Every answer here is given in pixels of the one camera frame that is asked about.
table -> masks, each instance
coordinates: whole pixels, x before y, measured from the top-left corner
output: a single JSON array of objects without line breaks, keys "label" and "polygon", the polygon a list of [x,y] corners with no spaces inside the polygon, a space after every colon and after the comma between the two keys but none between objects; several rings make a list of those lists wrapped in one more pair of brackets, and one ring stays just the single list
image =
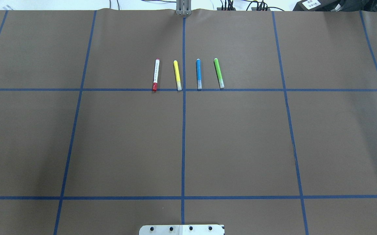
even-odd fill
[{"label": "table", "polygon": [[0,11],[0,234],[377,234],[377,13],[223,13]]}]

white sticker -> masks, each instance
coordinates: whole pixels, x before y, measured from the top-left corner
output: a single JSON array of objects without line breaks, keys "label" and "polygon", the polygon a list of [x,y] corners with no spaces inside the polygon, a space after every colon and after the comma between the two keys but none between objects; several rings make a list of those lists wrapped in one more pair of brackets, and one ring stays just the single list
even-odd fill
[{"label": "white sticker", "polygon": [[312,9],[312,8],[315,8],[320,4],[320,2],[318,0],[307,0],[305,2],[303,2],[303,5],[307,8],[307,9]]}]

cable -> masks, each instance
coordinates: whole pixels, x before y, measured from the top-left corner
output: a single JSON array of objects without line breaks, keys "label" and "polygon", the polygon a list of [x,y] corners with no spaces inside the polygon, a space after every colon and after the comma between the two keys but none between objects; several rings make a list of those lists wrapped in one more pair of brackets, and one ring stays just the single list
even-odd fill
[{"label": "cable", "polygon": [[229,10],[234,10],[233,9],[233,0],[232,1],[229,0]]},{"label": "cable", "polygon": [[232,2],[230,2],[230,0],[228,0],[228,7],[227,7],[227,10],[232,10],[232,6],[231,6]]},{"label": "cable", "polygon": [[282,10],[282,11],[285,11],[285,10],[283,10],[283,9],[281,9],[281,8],[277,8],[277,7],[266,7],[265,10],[267,10],[268,8],[275,8],[275,9],[280,9],[280,10]]},{"label": "cable", "polygon": [[258,1],[256,1],[256,0],[254,0],[254,1],[245,1],[245,2],[249,2],[249,5],[248,5],[248,7],[246,8],[246,10],[245,11],[247,11],[248,9],[249,9],[249,6],[251,6],[251,4],[252,3],[257,3],[257,8],[258,8]]},{"label": "cable", "polygon": [[252,3],[257,3],[257,9],[256,10],[266,10],[267,8],[272,8],[272,7],[269,7],[268,4],[266,4],[264,1],[262,1],[262,2],[258,2],[257,0],[252,0],[252,1],[242,0],[242,1],[249,2],[249,5],[246,8],[246,10],[249,9],[249,7],[251,6]]},{"label": "cable", "polygon": [[209,0],[210,3],[212,4],[212,9],[214,9],[214,4],[213,4],[213,1],[212,0]]},{"label": "cable", "polygon": [[163,3],[177,3],[175,1],[164,1],[164,0],[141,0],[144,2],[163,2]]},{"label": "cable", "polygon": [[116,0],[116,2],[117,2],[117,9],[120,9],[120,5],[118,3],[118,0]]}]

black cable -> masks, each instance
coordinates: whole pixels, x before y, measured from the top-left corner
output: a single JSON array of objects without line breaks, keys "label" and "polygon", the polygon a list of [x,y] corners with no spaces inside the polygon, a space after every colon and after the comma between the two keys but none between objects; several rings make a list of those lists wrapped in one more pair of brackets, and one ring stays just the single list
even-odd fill
[{"label": "black cable", "polygon": [[229,3],[230,3],[230,10],[235,10],[235,9],[233,9],[233,0],[232,0],[232,2],[229,0]]},{"label": "black cable", "polygon": [[280,9],[280,10],[282,10],[282,11],[285,11],[285,10],[283,10],[283,9],[281,9],[281,8],[277,8],[277,7],[266,7],[265,10],[267,10],[268,8],[275,8],[275,9]]},{"label": "black cable", "polygon": [[246,2],[249,2],[249,5],[248,5],[248,7],[246,8],[246,10],[249,9],[249,7],[251,6],[252,3],[257,3],[257,7],[258,7],[258,4],[259,4],[258,1],[256,1],[256,0],[254,0],[254,1],[246,1]]},{"label": "black cable", "polygon": [[261,2],[261,4],[259,5],[259,7],[257,8],[257,10],[262,10],[263,6],[264,6],[264,1]]}]

